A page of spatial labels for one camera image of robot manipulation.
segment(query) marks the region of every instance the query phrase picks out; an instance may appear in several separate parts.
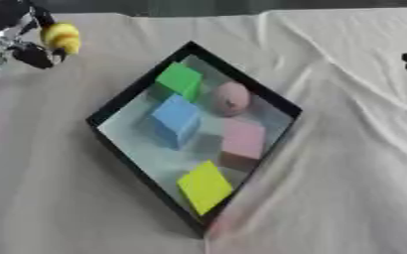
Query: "white tablecloth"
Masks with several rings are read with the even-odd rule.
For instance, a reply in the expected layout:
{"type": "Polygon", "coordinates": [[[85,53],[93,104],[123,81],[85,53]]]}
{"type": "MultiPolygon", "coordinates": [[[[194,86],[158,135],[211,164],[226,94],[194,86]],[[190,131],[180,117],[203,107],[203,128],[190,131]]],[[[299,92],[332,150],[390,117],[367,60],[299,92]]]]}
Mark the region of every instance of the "white tablecloth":
{"type": "Polygon", "coordinates": [[[79,56],[0,78],[0,253],[407,253],[407,9],[59,15],[79,56]],[[194,40],[304,109],[205,241],[84,119],[194,40]]]}

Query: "yellow cube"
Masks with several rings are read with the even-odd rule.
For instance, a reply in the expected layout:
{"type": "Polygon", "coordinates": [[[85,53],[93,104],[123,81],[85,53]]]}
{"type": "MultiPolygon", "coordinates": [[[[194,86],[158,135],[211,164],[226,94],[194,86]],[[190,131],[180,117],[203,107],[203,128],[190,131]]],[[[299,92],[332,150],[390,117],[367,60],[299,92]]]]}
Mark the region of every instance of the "yellow cube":
{"type": "Polygon", "coordinates": [[[178,185],[199,215],[211,210],[233,191],[212,161],[199,164],[182,176],[178,185]]]}

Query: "pink cube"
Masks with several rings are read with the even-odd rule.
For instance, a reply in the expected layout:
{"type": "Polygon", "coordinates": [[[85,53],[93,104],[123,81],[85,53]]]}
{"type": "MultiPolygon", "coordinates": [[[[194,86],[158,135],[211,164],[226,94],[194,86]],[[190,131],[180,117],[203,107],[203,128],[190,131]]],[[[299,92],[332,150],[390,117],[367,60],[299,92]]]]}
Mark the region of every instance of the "pink cube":
{"type": "Polygon", "coordinates": [[[262,157],[265,128],[259,124],[225,119],[220,163],[228,168],[252,170],[262,157]]]}

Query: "ball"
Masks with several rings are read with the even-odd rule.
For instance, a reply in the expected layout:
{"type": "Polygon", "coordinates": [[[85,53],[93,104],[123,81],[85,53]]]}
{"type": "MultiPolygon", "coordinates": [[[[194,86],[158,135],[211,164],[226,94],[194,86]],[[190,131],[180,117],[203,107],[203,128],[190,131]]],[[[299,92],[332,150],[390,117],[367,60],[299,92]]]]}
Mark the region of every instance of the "ball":
{"type": "Polygon", "coordinates": [[[227,82],[214,91],[214,107],[223,116],[242,113],[250,103],[250,93],[240,83],[227,82]]]}
{"type": "Polygon", "coordinates": [[[41,39],[51,49],[64,49],[69,55],[77,54],[81,45],[78,28],[69,23],[55,23],[42,30],[41,39]]]}

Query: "tray rim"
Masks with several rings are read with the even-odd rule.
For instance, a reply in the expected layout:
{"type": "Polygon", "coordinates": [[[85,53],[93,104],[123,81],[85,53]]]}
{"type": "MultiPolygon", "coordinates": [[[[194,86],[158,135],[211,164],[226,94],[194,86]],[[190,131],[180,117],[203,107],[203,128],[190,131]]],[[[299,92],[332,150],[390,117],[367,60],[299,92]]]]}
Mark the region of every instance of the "tray rim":
{"type": "Polygon", "coordinates": [[[177,51],[169,55],[163,61],[158,63],[154,68],[150,69],[147,73],[142,75],[127,88],[117,94],[115,97],[106,102],[97,111],[92,113],[86,118],[86,123],[92,129],[92,132],[96,135],[97,139],[108,149],[114,156],[116,156],[125,166],[127,166],[139,180],[148,186],[148,188],[155,193],[155,195],[161,199],[165,205],[172,209],[188,226],[190,226],[194,232],[203,237],[209,226],[216,219],[216,217],[223,211],[223,209],[229,204],[229,202],[235,197],[235,195],[243,188],[243,186],[251,179],[256,170],[260,168],[261,164],[270,156],[275,150],[276,146],[280,143],[284,136],[288,133],[289,129],[293,126],[295,121],[302,113],[302,109],[290,102],[286,98],[282,97],[278,93],[274,92],[270,88],[262,85],[252,77],[248,76],[244,72],[235,68],[231,64],[225,62],[221,58],[212,54],[193,41],[189,41],[177,51]],[[123,108],[127,103],[134,99],[137,95],[142,93],[145,89],[151,86],[155,78],[169,66],[172,62],[181,62],[188,56],[196,56],[202,61],[216,68],[218,71],[224,73],[233,80],[242,83],[250,92],[258,95],[274,107],[278,108],[285,114],[292,118],[292,122],[286,127],[282,135],[279,136],[276,141],[273,142],[270,149],[263,155],[261,160],[257,163],[253,170],[251,170],[239,187],[210,212],[201,217],[201,220],[195,219],[184,208],[182,208],[170,195],[168,195],[157,183],[152,180],[143,169],[137,166],[137,164],[127,157],[111,140],[109,140],[98,127],[105,122],[108,118],[114,115],[117,111],[123,108]]]}

